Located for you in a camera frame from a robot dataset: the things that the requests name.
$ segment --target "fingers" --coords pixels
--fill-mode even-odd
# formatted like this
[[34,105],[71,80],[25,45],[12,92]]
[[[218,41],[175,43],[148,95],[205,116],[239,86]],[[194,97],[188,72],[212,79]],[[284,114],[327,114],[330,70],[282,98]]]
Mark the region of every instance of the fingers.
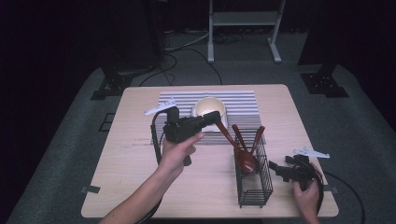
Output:
[[316,179],[312,180],[309,185],[308,185],[308,189],[311,192],[316,192],[318,191],[318,181]]
[[298,181],[293,181],[293,193],[294,195],[300,195],[303,193],[300,187],[300,183]]
[[187,154],[188,154],[188,155],[191,155],[191,154],[194,153],[196,150],[197,150],[196,147],[191,146],[191,147],[189,147],[189,149],[187,150]]
[[205,134],[202,132],[197,133],[196,135],[186,139],[186,141],[179,143],[178,146],[182,148],[190,148],[194,143],[200,141],[204,136]]

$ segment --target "wooden table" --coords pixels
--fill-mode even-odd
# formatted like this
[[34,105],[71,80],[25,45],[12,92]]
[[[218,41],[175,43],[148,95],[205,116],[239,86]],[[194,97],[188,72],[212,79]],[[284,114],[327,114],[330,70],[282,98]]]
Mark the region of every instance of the wooden table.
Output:
[[[103,217],[126,199],[156,169],[150,144],[152,116],[143,111],[156,106],[162,91],[254,91],[265,126],[265,150],[269,161],[286,166],[284,158],[295,148],[311,147],[298,111],[284,85],[184,86],[128,88],[108,134],[92,179],[98,193],[88,192],[84,217]],[[298,217],[291,183],[271,171],[274,192],[267,205],[243,206],[237,200],[233,150],[230,146],[196,146],[192,165],[174,182],[154,215],[156,218]],[[320,169],[316,158],[310,160]],[[334,217],[338,207],[325,191],[320,217]]]

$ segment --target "black wire basket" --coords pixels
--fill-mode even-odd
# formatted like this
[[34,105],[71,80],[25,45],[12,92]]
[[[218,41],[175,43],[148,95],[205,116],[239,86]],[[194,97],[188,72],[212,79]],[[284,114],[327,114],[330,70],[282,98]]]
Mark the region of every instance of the black wire basket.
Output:
[[[257,130],[240,130],[248,151],[252,149],[256,131]],[[237,137],[235,137],[235,143],[244,150]],[[265,155],[264,141],[262,137],[260,138],[260,142],[258,143],[253,156],[257,159],[258,164],[255,171],[247,174],[240,169],[236,162],[236,154],[234,153],[238,202],[241,208],[243,205],[258,205],[262,208],[266,205],[273,192],[268,160]]]

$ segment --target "person's arm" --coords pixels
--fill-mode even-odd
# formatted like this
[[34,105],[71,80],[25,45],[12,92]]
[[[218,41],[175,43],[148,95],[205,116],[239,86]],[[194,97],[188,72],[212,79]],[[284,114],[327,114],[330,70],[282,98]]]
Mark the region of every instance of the person's arm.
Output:
[[100,223],[136,223],[141,220],[183,172],[184,158],[195,152],[193,144],[203,137],[203,133],[198,133],[179,144],[164,140],[163,158],[155,172],[129,198],[111,210]]
[[319,219],[317,216],[317,205],[319,200],[319,187],[316,180],[308,183],[308,188],[302,191],[300,183],[293,181],[294,201],[297,207],[308,224],[318,224]]

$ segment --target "wooden spoon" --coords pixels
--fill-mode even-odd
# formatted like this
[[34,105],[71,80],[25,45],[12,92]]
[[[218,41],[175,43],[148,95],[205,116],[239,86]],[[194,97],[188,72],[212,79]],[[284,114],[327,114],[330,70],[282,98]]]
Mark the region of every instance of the wooden spoon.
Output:
[[220,131],[224,134],[227,140],[233,145],[233,150],[236,153],[236,162],[239,167],[246,173],[251,173],[256,169],[256,162],[254,161],[254,157],[245,150],[242,150],[230,136],[227,129],[224,127],[222,122],[216,123]]
[[234,131],[235,134],[236,134],[236,137],[239,139],[239,142],[240,142],[241,145],[242,145],[242,148],[243,148],[245,151],[248,151],[247,145],[245,145],[244,138],[242,137],[242,134],[241,134],[241,132],[239,131],[238,126],[237,126],[236,124],[233,124],[232,127],[233,127],[233,131]]
[[260,128],[257,130],[256,137],[254,138],[254,142],[253,142],[253,147],[251,147],[250,155],[253,155],[254,150],[256,149],[257,145],[260,142],[260,139],[262,138],[262,133],[264,132],[264,130],[265,130],[264,126],[260,126]]

